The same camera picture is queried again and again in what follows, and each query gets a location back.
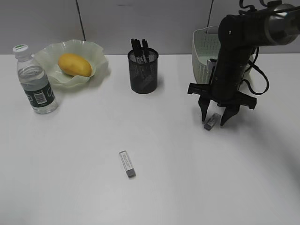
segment white basket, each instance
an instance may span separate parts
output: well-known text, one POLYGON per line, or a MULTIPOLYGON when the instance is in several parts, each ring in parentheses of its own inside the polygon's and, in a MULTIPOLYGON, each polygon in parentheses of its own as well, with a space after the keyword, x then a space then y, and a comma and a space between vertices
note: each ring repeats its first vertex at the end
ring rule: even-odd
MULTIPOLYGON (((217 59, 221 47, 218 34, 206 34, 207 29, 209 28, 194 31, 192 43, 194 76, 197 83, 203 84, 209 83, 211 75, 211 71, 207 68, 207 61, 217 59)), ((249 73, 250 70, 244 74, 244 77, 247 77, 249 73)))

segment bottle cap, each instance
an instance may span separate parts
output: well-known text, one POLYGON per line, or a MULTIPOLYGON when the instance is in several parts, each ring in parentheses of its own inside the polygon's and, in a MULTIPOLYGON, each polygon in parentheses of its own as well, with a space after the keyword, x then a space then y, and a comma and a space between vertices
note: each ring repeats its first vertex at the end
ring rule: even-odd
POLYGON ((29 53, 29 47, 27 45, 17 45, 13 48, 13 53, 15 54, 15 57, 28 55, 29 53))

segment bottle label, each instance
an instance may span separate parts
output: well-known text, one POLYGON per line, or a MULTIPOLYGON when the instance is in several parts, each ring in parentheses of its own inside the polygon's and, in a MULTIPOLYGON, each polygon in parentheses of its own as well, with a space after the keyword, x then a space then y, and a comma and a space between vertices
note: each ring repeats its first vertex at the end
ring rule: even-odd
POLYGON ((40 90, 24 91, 31 105, 36 108, 41 108, 50 105, 55 99, 54 93, 51 89, 49 82, 45 87, 43 87, 40 90))

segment white table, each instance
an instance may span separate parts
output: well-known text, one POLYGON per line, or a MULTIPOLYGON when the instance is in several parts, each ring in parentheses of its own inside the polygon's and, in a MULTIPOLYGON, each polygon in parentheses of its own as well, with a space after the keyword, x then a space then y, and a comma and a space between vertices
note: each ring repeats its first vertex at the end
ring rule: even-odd
POLYGON ((59 108, 38 115, 0 56, 1 225, 300 224, 300 54, 261 55, 269 92, 210 132, 187 94, 190 55, 161 55, 148 95, 130 89, 125 55, 107 57, 101 85, 53 88, 59 108))

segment robotic arm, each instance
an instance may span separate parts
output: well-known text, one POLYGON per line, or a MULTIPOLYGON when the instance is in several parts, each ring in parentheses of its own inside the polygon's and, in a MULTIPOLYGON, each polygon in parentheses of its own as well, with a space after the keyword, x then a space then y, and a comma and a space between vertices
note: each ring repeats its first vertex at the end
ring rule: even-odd
MULTIPOLYGON (((191 83, 188 88, 188 94, 200 95, 202 121, 205 121, 211 100, 220 107, 226 107, 221 126, 239 112, 241 105, 255 109, 256 98, 239 92, 247 64, 260 71, 249 60, 255 50, 258 51, 260 46, 287 45, 300 34, 300 7, 277 0, 269 2, 266 9, 257 11, 254 6, 243 7, 242 2, 240 0, 240 6, 250 10, 240 11, 240 15, 226 16, 219 26, 221 48, 210 83, 191 83)), ((265 79, 267 91, 269 82, 265 79)))

